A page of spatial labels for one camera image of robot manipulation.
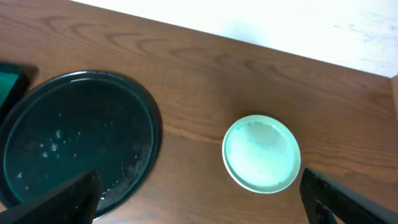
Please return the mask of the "mint plate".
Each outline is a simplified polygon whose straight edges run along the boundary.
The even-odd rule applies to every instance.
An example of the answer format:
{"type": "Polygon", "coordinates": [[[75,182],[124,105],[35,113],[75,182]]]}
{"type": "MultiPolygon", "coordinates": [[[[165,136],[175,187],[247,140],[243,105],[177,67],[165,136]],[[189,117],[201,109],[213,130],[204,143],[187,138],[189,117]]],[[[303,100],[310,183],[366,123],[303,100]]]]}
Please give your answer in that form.
{"type": "Polygon", "coordinates": [[[300,172],[299,144],[280,121],[254,114],[235,121],[222,143],[224,166],[242,188],[274,194],[288,188],[300,172]]]}

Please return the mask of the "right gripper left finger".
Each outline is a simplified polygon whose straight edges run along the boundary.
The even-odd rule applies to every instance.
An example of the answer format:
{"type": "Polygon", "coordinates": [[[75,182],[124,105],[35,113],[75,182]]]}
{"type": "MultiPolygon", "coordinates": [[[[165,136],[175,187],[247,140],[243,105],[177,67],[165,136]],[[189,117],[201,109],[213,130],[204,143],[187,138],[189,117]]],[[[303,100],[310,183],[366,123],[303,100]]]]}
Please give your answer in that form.
{"type": "Polygon", "coordinates": [[[85,171],[48,192],[1,212],[1,223],[93,223],[101,195],[96,171],[85,171]]]}

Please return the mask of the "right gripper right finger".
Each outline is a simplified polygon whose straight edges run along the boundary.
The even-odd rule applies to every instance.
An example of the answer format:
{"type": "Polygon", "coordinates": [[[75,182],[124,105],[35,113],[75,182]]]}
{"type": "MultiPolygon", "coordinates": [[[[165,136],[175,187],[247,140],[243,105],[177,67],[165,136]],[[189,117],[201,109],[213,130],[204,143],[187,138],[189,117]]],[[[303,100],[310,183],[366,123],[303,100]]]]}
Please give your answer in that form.
{"type": "Polygon", "coordinates": [[[300,196],[310,224],[395,224],[397,213],[369,200],[315,169],[304,169],[300,196]]]}

